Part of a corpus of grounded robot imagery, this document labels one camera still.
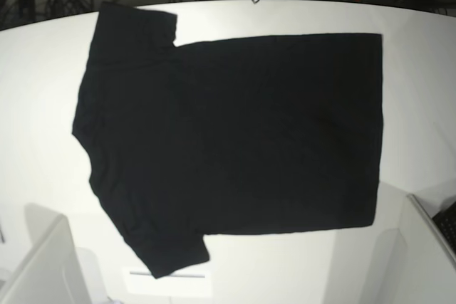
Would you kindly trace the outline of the black T-shirt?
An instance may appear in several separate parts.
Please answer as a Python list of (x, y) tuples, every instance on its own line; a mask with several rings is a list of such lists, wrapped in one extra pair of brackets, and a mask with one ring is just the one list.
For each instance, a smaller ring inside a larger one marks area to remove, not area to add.
[(370, 226), (382, 36), (176, 46), (176, 25), (103, 4), (73, 121), (93, 193), (151, 274), (207, 262), (206, 235)]

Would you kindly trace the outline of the white partition panel left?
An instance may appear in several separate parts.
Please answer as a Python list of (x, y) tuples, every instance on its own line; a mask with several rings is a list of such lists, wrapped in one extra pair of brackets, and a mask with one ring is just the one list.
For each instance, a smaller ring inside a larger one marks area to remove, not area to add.
[(91, 302), (66, 216), (52, 221), (1, 287), (1, 302)]

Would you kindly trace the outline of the white partition panel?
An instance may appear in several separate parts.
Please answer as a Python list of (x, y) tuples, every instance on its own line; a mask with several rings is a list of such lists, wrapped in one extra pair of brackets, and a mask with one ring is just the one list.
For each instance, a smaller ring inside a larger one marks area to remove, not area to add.
[(403, 202), (376, 303), (455, 302), (455, 254), (418, 199)]
[(52, 221), (1, 287), (1, 302), (91, 302), (66, 216)]

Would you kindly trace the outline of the white partition panel right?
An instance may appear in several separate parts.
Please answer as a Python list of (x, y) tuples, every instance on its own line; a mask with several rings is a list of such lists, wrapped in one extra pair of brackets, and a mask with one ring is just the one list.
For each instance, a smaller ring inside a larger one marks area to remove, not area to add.
[(403, 202), (376, 303), (455, 302), (455, 254), (418, 199)]

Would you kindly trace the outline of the black keyboard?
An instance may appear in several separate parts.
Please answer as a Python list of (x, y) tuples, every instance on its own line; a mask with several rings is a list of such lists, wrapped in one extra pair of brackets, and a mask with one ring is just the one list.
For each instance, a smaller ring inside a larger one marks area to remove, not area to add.
[(456, 249), (456, 202), (445, 210), (437, 213), (432, 220), (439, 228), (441, 234), (450, 245), (451, 249)]

